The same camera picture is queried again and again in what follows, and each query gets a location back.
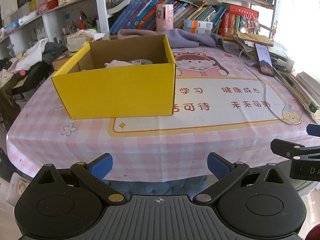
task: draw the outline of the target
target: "purple cloth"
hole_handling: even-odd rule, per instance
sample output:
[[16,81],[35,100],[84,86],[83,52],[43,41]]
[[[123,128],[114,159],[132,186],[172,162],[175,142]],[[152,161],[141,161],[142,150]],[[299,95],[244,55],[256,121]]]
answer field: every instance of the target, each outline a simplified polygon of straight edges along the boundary
[[172,29],[164,31],[161,34],[166,34],[171,48],[194,48],[199,45],[206,45],[216,48],[218,45],[222,46],[224,50],[230,54],[239,56],[240,51],[237,48],[229,46],[223,38],[217,34],[197,34],[186,32],[181,29]]

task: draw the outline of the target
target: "gray ridged plate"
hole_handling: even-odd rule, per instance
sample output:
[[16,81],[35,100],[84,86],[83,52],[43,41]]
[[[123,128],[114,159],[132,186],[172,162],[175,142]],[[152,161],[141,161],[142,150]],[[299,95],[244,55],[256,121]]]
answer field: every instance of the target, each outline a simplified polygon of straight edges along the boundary
[[[227,228],[208,206],[187,196],[133,196],[107,208],[87,232],[70,240],[249,240]],[[293,234],[282,240],[300,240]]]

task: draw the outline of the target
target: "tablecloth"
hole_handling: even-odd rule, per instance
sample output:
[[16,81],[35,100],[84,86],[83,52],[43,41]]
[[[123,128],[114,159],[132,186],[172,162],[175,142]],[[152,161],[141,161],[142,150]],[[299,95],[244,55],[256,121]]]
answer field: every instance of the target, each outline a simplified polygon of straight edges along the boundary
[[[108,152],[114,165],[105,179],[165,182],[210,174],[210,152],[256,167],[284,160],[270,150],[274,138],[320,143],[306,133],[314,122],[305,112],[298,125],[270,113],[267,105],[292,123],[301,113],[276,79],[252,68],[265,81],[264,100],[262,83],[238,57],[209,47],[172,51],[177,63],[174,115],[71,120],[49,78],[7,134],[11,162],[33,177],[45,163],[68,168]],[[130,106],[124,102],[123,107]]]

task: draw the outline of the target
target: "yellow box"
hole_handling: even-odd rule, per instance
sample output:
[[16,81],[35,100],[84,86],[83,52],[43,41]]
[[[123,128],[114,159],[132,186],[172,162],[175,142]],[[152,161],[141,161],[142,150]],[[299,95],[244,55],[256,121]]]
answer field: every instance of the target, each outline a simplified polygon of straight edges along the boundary
[[[114,59],[154,64],[104,68]],[[71,119],[173,114],[175,60],[166,35],[90,42],[52,82]]]

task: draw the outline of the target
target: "smartphone screen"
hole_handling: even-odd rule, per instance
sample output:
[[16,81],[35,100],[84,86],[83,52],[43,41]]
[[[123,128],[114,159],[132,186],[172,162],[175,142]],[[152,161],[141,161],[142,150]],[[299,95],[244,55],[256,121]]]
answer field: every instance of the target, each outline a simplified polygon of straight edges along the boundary
[[268,47],[255,43],[260,70],[262,74],[274,76],[274,71],[271,63]]

